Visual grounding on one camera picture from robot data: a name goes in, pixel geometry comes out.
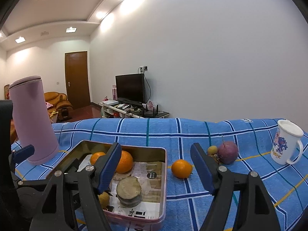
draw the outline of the air vent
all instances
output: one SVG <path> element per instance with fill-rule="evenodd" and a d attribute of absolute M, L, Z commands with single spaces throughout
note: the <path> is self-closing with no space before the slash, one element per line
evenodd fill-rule
<path fill-rule="evenodd" d="M 41 32 L 41 36 L 48 36 L 48 35 L 49 35 L 48 31 Z"/>

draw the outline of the floor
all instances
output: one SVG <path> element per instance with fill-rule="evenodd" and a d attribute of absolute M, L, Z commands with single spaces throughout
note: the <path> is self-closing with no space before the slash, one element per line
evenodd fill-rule
<path fill-rule="evenodd" d="M 94 105 L 78 108 L 69 113 L 72 119 L 64 122 L 76 122 L 84 119 L 101 118 L 100 108 Z"/>

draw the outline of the ceiling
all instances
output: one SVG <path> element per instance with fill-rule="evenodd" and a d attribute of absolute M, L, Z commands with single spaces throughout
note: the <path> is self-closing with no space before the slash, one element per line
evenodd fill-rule
<path fill-rule="evenodd" d="M 20 0 L 7 18 L 4 29 L 11 35 L 22 29 L 44 23 L 86 21 L 100 1 Z"/>
<path fill-rule="evenodd" d="M 20 0 L 0 31 L 0 46 L 12 50 L 55 37 L 90 35 L 123 0 Z M 66 33 L 69 27 L 77 28 Z M 26 41 L 16 43 L 24 37 Z"/>

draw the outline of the orange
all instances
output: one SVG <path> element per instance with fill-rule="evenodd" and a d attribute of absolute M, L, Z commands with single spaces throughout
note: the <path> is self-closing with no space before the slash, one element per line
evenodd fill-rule
<path fill-rule="evenodd" d="M 127 151 L 122 150 L 121 159 L 116 168 L 116 172 L 120 174 L 124 174 L 131 170 L 133 167 L 133 157 Z"/>
<path fill-rule="evenodd" d="M 104 152 L 96 152 L 94 154 L 92 154 L 91 158 L 90 158 L 90 163 L 92 165 L 95 164 L 95 162 L 97 161 L 97 159 L 100 157 L 100 156 L 104 156 L 105 153 Z"/>
<path fill-rule="evenodd" d="M 177 160 L 171 166 L 172 173 L 180 179 L 185 179 L 190 176 L 193 166 L 185 160 Z"/>

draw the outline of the cartoon print on mug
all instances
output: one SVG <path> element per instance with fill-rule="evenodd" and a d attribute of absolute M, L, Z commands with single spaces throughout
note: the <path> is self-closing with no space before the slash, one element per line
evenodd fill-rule
<path fill-rule="evenodd" d="M 285 141 L 285 139 L 283 137 L 280 137 L 280 129 L 277 128 L 277 132 L 275 135 L 275 139 L 274 139 L 274 147 L 276 147 L 276 152 L 278 152 L 279 154 L 282 155 L 282 151 L 287 149 L 287 142 Z"/>

